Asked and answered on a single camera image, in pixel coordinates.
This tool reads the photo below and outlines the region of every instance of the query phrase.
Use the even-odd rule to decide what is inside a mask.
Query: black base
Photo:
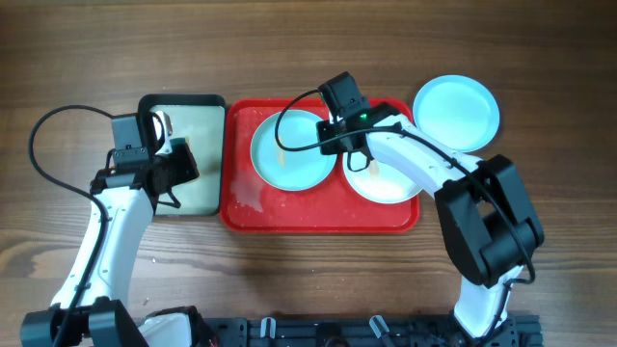
[[[542,328],[538,316],[510,316],[497,329],[487,347],[542,347]],[[218,347],[323,347],[324,338],[318,336],[318,327],[340,327],[351,347],[382,347],[368,325],[368,320],[279,320],[274,338],[261,337],[261,321],[244,318],[205,319],[218,336]],[[395,347],[462,347],[473,346],[449,315],[417,316],[410,319],[386,320],[389,339]]]

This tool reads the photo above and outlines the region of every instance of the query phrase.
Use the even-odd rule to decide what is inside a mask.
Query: red tray
[[[417,197],[397,204],[364,199],[347,182],[340,156],[330,175],[306,191],[285,192],[259,177],[251,163],[253,134],[290,101],[244,99],[228,111],[221,186],[223,222],[235,231],[270,233],[398,233],[413,227],[420,212]],[[411,118],[409,107],[400,100],[370,100],[372,105],[383,101]],[[320,99],[303,99],[294,108],[328,118],[328,108]]]

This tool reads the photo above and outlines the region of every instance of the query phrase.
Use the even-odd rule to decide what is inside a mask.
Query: wooden table
[[[617,344],[617,8],[609,1],[4,1],[0,8],[0,345],[45,309],[72,265],[89,204],[26,153],[43,113],[135,111],[146,93],[295,96],[349,70],[407,102],[463,74],[496,96],[482,157],[518,166],[544,224],[538,280],[511,308],[541,315],[547,346]],[[38,136],[41,165],[86,189],[112,145],[107,119],[67,112]],[[251,236],[217,217],[159,219],[141,243],[135,317],[196,305],[207,317],[448,313],[460,275],[435,207],[394,236]]]

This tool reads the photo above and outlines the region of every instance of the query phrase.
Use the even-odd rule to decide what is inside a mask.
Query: light blue plate
[[[488,144],[499,128],[499,109],[484,86],[465,76],[447,75],[425,84],[414,100],[417,128],[462,152]]]
[[[319,148],[290,152],[274,140],[279,113],[269,117],[257,129],[251,141],[251,160],[257,174],[268,184],[285,191],[301,191],[324,180],[336,163],[335,155],[321,155]],[[282,117],[279,137],[287,147],[315,144],[318,116],[302,110],[289,110]]]

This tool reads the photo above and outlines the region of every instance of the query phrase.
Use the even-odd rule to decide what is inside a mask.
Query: plate
[[[251,141],[251,161],[257,174],[273,187],[284,191],[301,191],[319,184],[332,171],[335,155],[322,155],[319,147],[290,152],[283,150],[274,139],[274,127],[279,113],[265,120],[255,131]],[[279,128],[281,142],[287,147],[301,147],[318,141],[317,115],[289,110]]]
[[[495,98],[479,82],[458,75],[435,78],[414,100],[417,128],[442,144],[462,152],[488,144],[499,128]]]
[[[407,176],[390,165],[372,160],[368,168],[352,172],[347,168],[347,156],[343,153],[343,171],[352,188],[363,198],[379,203],[399,203],[415,197],[422,189]],[[360,152],[351,154],[351,168],[358,170],[366,165],[366,157]]]

